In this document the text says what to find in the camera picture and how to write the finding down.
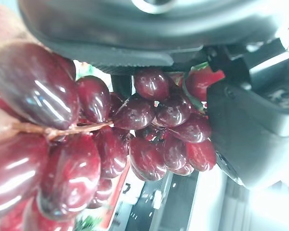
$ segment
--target artificial grape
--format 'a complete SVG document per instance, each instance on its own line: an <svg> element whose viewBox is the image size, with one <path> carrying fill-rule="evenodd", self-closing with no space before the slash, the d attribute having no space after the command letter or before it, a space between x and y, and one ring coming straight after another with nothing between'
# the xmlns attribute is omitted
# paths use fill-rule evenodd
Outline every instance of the artificial grape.
<svg viewBox="0 0 289 231"><path fill-rule="evenodd" d="M36 199L30 200L25 209L23 231L72 231L75 219L68 221L50 220L39 211Z"/></svg>
<svg viewBox="0 0 289 231"><path fill-rule="evenodd" d="M169 96L169 80L159 69L138 70L134 80L136 91L147 100L162 101Z"/></svg>
<svg viewBox="0 0 289 231"><path fill-rule="evenodd" d="M48 161L43 136L21 133L0 141L0 217L36 190Z"/></svg>
<svg viewBox="0 0 289 231"><path fill-rule="evenodd" d="M181 169L178 169L178 170L170 169L170 171L180 176L188 176L192 174L192 172L194 171L194 168L190 164L186 164Z"/></svg>
<svg viewBox="0 0 289 231"><path fill-rule="evenodd" d="M148 180L160 180L166 174L163 156L156 146L141 138L131 140L130 158L138 173Z"/></svg>
<svg viewBox="0 0 289 231"><path fill-rule="evenodd" d="M112 118L119 108L122 106L123 102L122 100L118 97L118 95L114 94L113 92L110 93L110 114L109 117Z"/></svg>
<svg viewBox="0 0 289 231"><path fill-rule="evenodd" d="M108 120L110 94L106 84L95 76L85 76L77 81L81 108L85 117L93 123Z"/></svg>
<svg viewBox="0 0 289 231"><path fill-rule="evenodd" d="M147 141L151 141L163 132L164 132L164 128L158 128L156 126L149 125L148 127L145 127L143 129L136 130L135 135L138 138L143 138Z"/></svg>
<svg viewBox="0 0 289 231"><path fill-rule="evenodd" d="M165 165L170 169L178 170L186 164L186 145L182 140L169 135L163 142L162 153Z"/></svg>
<svg viewBox="0 0 289 231"><path fill-rule="evenodd" d="M159 103L156 119L163 127L175 127L188 120L191 110L189 100L181 93L174 93L168 99Z"/></svg>
<svg viewBox="0 0 289 231"><path fill-rule="evenodd" d="M198 114L191 114L185 123L169 128L169 131L178 139L191 143L203 142L211 135L208 120Z"/></svg>
<svg viewBox="0 0 289 231"><path fill-rule="evenodd" d="M211 170L216 165L216 153L210 140L187 143L187 160L197 171Z"/></svg>
<svg viewBox="0 0 289 231"><path fill-rule="evenodd" d="M142 175L140 175L140 173L137 171L137 169L135 169L135 167L133 165L131 165L131 169L133 171L133 173L135 174L135 176L142 181L148 181L148 179L144 178Z"/></svg>
<svg viewBox="0 0 289 231"><path fill-rule="evenodd" d="M207 101L208 86L223 78L225 75L222 71L212 72L211 68L207 66L201 70L191 71L185 85L192 96L200 101Z"/></svg>
<svg viewBox="0 0 289 231"><path fill-rule="evenodd" d="M112 179L119 176L127 162L127 150L121 137L111 127L101 128L95 137L101 157L101 177Z"/></svg>
<svg viewBox="0 0 289 231"><path fill-rule="evenodd" d="M0 46L0 96L19 115L68 129L78 118L75 83L41 46L13 41Z"/></svg>
<svg viewBox="0 0 289 231"><path fill-rule="evenodd" d="M24 209L31 198L21 201L13 210L0 219L0 231L22 231Z"/></svg>
<svg viewBox="0 0 289 231"><path fill-rule="evenodd" d="M113 117L114 126L126 130L139 130L154 119L153 103L142 99L127 99Z"/></svg>
<svg viewBox="0 0 289 231"><path fill-rule="evenodd" d="M107 204L107 200L109 199L112 193L112 182L108 179L100 179L97 184L97 190L94 194L94 198L89 203L89 209L95 209L102 207L103 205Z"/></svg>
<svg viewBox="0 0 289 231"><path fill-rule="evenodd" d="M77 134L50 157L37 200L43 214L69 220L87 207L96 191L101 159L90 135Z"/></svg>
<svg viewBox="0 0 289 231"><path fill-rule="evenodd" d="M62 57L59 54L53 53L53 56L55 57L55 59L57 60L57 62L59 63L59 65L61 65L61 67L67 71L68 75L70 76L70 78L75 81L76 79L76 67L75 64L73 62L73 60L67 59L65 57Z"/></svg>

